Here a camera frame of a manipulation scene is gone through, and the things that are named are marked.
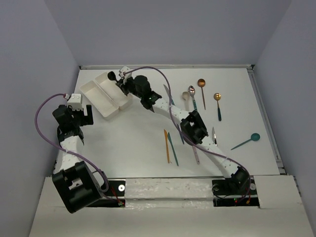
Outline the orange plastic knife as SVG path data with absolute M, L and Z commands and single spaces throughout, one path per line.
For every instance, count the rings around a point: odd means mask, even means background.
M 167 131 L 164 129 L 164 137 L 165 137 L 165 146 L 166 146 L 166 156 L 167 156 L 167 162 L 170 163 L 170 156 L 169 156 L 169 148 L 168 148 L 168 136 Z

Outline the copper spoon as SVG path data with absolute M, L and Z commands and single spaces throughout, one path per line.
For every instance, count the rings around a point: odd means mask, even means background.
M 204 79 L 199 79 L 199 80 L 197 81 L 197 84 L 198 84 L 198 86 L 201 88 L 203 106 L 204 106 L 204 109 L 206 109 L 205 97 L 204 97 L 204 91 L 203 91 L 203 88 L 205 87 L 205 80 L 204 80 Z

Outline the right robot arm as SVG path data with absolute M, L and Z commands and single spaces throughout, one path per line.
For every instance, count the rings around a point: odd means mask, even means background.
M 207 128 L 198 113 L 184 111 L 171 104 L 171 98 L 166 101 L 161 95 L 151 89 L 147 77 L 140 75 L 135 78 L 123 74 L 120 79 L 108 73 L 108 79 L 115 81 L 116 86 L 127 96 L 132 94 L 140 99 L 142 106 L 156 114 L 163 115 L 179 125 L 178 131 L 191 146 L 201 150 L 221 171 L 225 178 L 221 190 L 228 195 L 241 195 L 245 198 L 250 194 L 251 178 L 247 169 L 237 161 L 223 155 L 209 136 Z

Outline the gold spoon teal handle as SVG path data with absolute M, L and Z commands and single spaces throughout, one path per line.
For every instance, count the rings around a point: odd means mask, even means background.
M 221 110 L 220 110 L 220 106 L 219 106 L 219 101 L 221 99 L 221 94 L 220 93 L 215 93 L 213 98 L 216 100 L 217 102 L 217 112 L 218 112 L 218 120 L 222 121 L 222 116 L 221 116 Z

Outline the white front cover board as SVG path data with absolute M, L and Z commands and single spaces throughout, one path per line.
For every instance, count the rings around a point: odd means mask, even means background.
M 312 237 L 292 176 L 255 176 L 258 206 L 215 207 L 211 180 L 127 179 L 122 208 L 71 214 L 46 179 L 33 237 Z

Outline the teal plastic knife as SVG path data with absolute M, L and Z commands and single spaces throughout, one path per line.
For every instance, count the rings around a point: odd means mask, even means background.
M 175 158 L 176 165 L 179 166 L 177 155 L 176 155 L 176 152 L 175 152 L 175 149 L 174 149 L 174 146 L 173 146 L 173 143 L 172 143 L 171 135 L 170 135 L 169 132 L 167 133 L 167 138 L 168 138 L 168 140 L 169 140 L 169 142 L 171 144 L 171 148 L 172 148 L 172 152 L 173 152 L 173 155 L 174 155 L 174 158 Z

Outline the steel spoon teal handle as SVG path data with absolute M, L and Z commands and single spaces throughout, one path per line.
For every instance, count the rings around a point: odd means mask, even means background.
M 195 100 L 196 90 L 195 90 L 195 88 L 192 85 L 190 85 L 188 87 L 188 93 L 189 93 L 189 95 L 190 95 L 190 97 L 192 99 L 194 110 L 197 111 L 198 109 L 197 109 L 197 104 L 196 104 L 196 100 Z

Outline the white container left compartment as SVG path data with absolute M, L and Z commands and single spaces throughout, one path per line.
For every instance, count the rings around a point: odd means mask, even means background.
M 118 105 L 94 81 L 82 85 L 80 90 L 105 120 L 111 120 L 119 113 Z

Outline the black spoon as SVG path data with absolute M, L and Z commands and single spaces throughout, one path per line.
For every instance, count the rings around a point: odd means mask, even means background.
M 113 71 L 108 72 L 107 77 L 110 81 L 114 81 L 115 83 L 118 83 L 116 74 Z

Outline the aluminium rail right edge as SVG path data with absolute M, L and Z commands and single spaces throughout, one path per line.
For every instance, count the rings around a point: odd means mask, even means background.
M 266 129 L 266 132 L 268 135 L 270 145 L 271 145 L 273 153 L 274 153 L 274 157 L 276 160 L 276 164 L 277 164 L 279 173 L 281 175 L 287 175 L 287 172 L 285 170 L 285 167 L 283 165 L 283 162 L 282 162 L 282 159 L 281 159 L 278 147 L 277 147 L 277 143 L 276 143 L 275 136 L 274 136 L 274 133 L 273 133 L 270 121 L 269 121 L 269 117 L 268 117 L 266 108 L 264 106 L 262 96 L 261 96 L 260 91 L 259 91 L 259 87 L 258 87 L 256 78 L 255 78 L 255 74 L 254 74 L 254 70 L 251 67 L 249 67 L 249 68 L 247 68 L 247 73 L 248 73 L 248 76 L 249 76 L 249 79 L 250 79 L 250 82 L 251 82 L 251 85 L 252 85 L 256 100 L 257 100 L 257 104 L 258 104 L 258 107 L 259 107 L 259 110 L 260 110 L 260 113 L 261 113 L 261 116 L 263 119 L 263 123 L 265 125 L 265 129 Z

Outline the beige plastic spoon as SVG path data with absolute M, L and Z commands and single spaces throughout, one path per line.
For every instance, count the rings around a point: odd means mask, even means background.
M 184 100 L 184 102 L 185 102 L 185 110 L 186 111 L 189 111 L 189 98 L 190 98 L 190 94 L 189 94 L 189 92 L 187 92 L 187 91 L 184 91 L 183 93 L 182 93 L 182 99 Z

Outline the white container right compartment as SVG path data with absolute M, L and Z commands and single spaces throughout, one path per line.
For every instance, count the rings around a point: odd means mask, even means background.
M 105 91 L 105 93 L 118 105 L 120 110 L 125 110 L 133 102 L 132 95 L 125 95 L 121 89 L 116 86 L 115 81 L 107 77 L 107 73 L 102 73 L 95 78 L 95 82 Z

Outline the teal plastic spoon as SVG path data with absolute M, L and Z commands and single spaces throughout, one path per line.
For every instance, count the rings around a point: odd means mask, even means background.
M 250 138 L 249 138 L 248 140 L 246 140 L 246 141 L 244 141 L 244 142 L 242 142 L 242 143 L 236 145 L 235 147 L 231 148 L 231 150 L 234 150 L 234 149 L 236 149 L 236 148 L 239 148 L 239 147 L 241 147 L 241 146 L 243 146 L 243 145 L 245 145 L 246 143 L 251 142 L 251 141 L 254 141 L 254 142 L 259 141 L 260 138 L 261 138 L 261 136 L 260 136 L 259 133 L 253 133 L 253 134 L 251 134 L 251 136 L 250 136 Z

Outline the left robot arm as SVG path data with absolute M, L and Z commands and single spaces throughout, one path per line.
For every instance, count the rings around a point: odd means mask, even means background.
M 57 138 L 63 149 L 59 171 L 52 175 L 53 184 L 66 209 L 75 213 L 102 198 L 109 190 L 109 182 L 95 178 L 87 162 L 76 156 L 84 146 L 82 126 L 93 125 L 92 106 L 74 111 L 71 106 L 59 105 L 53 111 L 58 122 Z

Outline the aluminium rail back edge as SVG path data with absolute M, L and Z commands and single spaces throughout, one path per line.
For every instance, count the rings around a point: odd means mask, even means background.
M 109 70 L 121 69 L 124 65 L 83 65 L 79 66 L 81 70 Z M 155 64 L 155 65 L 127 65 L 130 69 L 136 69 L 143 66 L 151 66 L 158 69 L 217 69 L 217 68 L 245 68 L 253 69 L 254 65 L 250 64 Z

